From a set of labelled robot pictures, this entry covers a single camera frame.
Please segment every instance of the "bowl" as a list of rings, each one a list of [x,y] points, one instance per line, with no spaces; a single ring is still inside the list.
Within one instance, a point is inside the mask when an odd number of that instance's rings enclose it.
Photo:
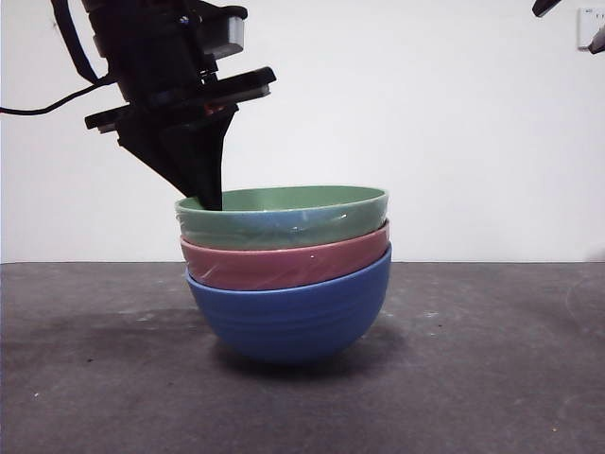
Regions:
[[[195,198],[176,204],[185,239],[198,246],[262,251],[334,243],[379,229],[389,196],[355,186],[245,189],[223,194],[223,211]]]
[[[209,249],[181,238],[191,276],[205,286],[229,290],[271,290],[328,281],[369,266],[388,246],[388,222],[357,238],[275,251]]]
[[[214,332],[240,354],[268,363],[305,364],[351,345],[372,325],[389,282],[391,247],[346,276],[279,290],[223,290],[187,273],[199,309]]]

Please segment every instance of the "gray table surface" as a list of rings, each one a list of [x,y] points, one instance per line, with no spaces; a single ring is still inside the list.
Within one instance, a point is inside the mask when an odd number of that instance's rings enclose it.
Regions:
[[[605,453],[603,264],[394,264],[306,368],[218,342],[182,272],[2,267],[3,453]]]

